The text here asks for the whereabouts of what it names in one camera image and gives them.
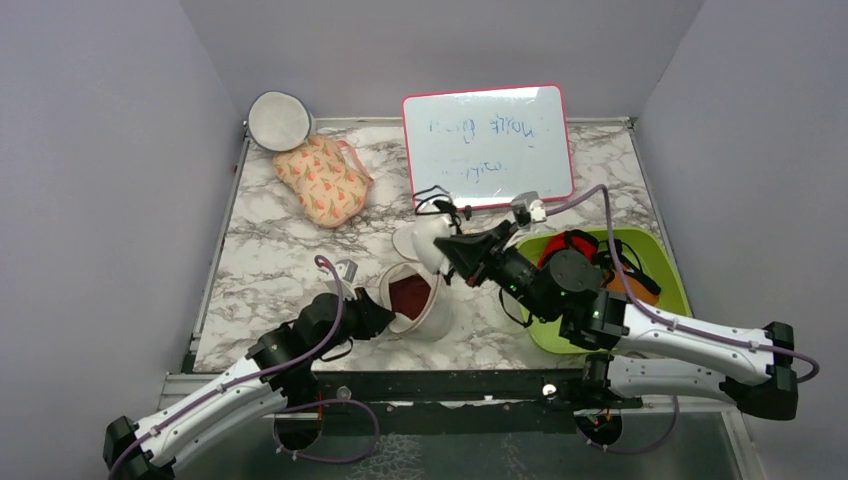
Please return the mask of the white bra with black straps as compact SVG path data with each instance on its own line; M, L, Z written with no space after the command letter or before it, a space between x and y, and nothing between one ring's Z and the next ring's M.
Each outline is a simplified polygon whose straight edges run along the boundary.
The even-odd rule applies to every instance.
M412 245L418 261L428 272L449 278L452 266L435 241L461 233L459 209L449 192L440 185L415 192L413 201Z

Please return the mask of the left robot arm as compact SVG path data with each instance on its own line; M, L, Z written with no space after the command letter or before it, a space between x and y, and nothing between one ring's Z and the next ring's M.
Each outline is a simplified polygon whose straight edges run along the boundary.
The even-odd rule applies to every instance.
M280 408L319 410L314 361L355 340L381 334L396 318L358 288L350 298L322 293L298 317L262 335L224 373L148 417L121 416L106 430L103 458L111 479L172 479L178 458L221 429Z

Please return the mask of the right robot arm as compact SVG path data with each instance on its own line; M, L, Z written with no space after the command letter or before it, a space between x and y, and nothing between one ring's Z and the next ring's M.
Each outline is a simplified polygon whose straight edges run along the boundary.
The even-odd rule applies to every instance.
M723 401L761 419L795 418L790 325L735 328L631 300L604 288L602 271L575 246L528 259L508 243L516 230L510 221L475 234L416 229L413 245L431 272L456 274L470 287L492 281L533 319L557 322L560 337L592 351L576 383L585 404L679 395Z

